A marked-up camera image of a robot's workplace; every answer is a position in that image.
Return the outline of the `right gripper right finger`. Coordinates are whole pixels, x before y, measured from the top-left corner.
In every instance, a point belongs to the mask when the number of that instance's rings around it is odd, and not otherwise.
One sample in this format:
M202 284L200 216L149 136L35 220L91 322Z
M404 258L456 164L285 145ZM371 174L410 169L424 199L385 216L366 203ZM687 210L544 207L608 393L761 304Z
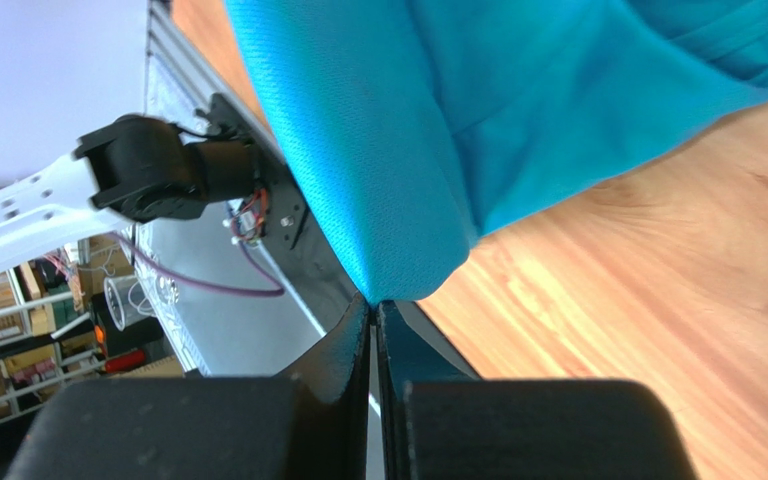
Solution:
M392 302L375 314L390 479L692 479L670 412L628 380L479 380Z

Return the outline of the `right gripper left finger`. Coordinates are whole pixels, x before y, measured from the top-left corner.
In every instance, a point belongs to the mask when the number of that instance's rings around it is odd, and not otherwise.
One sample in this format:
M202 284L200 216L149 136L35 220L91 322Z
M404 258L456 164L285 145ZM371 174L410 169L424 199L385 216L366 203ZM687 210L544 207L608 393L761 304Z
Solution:
M362 479L369 307L279 373L83 381L36 418L11 479Z

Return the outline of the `teal blue t-shirt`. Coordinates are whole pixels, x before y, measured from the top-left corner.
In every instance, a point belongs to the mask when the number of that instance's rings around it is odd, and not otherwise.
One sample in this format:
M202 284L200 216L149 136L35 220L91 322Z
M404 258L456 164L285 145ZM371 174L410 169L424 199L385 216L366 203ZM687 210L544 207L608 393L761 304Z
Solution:
M371 303L768 101L768 1L231 1L251 83Z

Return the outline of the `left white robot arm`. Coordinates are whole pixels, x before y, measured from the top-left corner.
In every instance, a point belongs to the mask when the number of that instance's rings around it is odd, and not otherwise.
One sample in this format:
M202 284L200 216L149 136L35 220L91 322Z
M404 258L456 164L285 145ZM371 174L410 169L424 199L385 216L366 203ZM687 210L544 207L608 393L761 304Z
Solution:
M128 116L84 135L0 189L0 272L68 242L157 219L195 220L252 194L264 154L239 133L184 143L163 120Z

